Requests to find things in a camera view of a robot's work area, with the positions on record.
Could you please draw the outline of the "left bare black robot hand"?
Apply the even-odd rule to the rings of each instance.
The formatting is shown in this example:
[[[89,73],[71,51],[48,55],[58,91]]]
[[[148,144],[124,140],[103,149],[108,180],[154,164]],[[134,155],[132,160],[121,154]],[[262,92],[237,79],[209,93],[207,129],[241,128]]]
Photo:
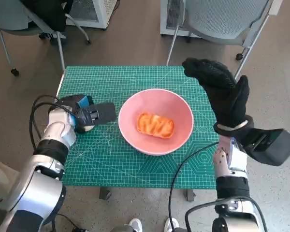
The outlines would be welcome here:
[[[94,104],[92,97],[77,95],[75,118],[75,131],[85,133],[95,126],[104,125],[116,120],[116,109],[112,102]]]

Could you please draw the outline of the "right black gloved robot hand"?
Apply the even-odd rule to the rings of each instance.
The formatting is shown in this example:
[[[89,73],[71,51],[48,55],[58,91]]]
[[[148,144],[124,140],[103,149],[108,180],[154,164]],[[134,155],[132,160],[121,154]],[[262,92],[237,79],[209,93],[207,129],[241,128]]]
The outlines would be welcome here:
[[[236,81],[224,64],[207,59],[187,58],[182,66],[185,75],[196,78],[205,90],[218,124],[234,128],[245,121],[247,76]]]

